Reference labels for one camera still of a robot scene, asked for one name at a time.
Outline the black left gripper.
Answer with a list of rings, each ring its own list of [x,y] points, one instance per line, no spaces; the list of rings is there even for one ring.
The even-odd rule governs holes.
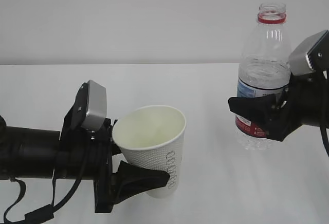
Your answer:
[[[145,169],[121,161],[113,172],[113,156],[121,154],[114,144],[112,133],[117,120],[104,120],[101,128],[91,133],[91,148],[96,149],[93,158],[93,189],[95,213],[110,213],[114,205],[150,190],[165,187],[169,173]]]

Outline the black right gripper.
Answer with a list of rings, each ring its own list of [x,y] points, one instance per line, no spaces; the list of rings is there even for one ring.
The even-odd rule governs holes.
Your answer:
[[[286,99],[277,102],[274,94],[257,97],[231,97],[229,110],[250,124],[237,119],[237,127],[255,138],[282,142],[303,125],[328,128],[328,80],[322,73],[290,76]]]

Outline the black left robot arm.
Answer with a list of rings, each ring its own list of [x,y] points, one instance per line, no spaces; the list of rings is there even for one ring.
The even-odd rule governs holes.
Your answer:
[[[121,161],[113,172],[114,123],[105,119],[97,132],[82,127],[61,132],[6,126],[1,122],[1,180],[53,178],[91,180],[95,213],[110,213],[114,205],[137,194],[159,189],[169,181],[164,170],[150,170]]]

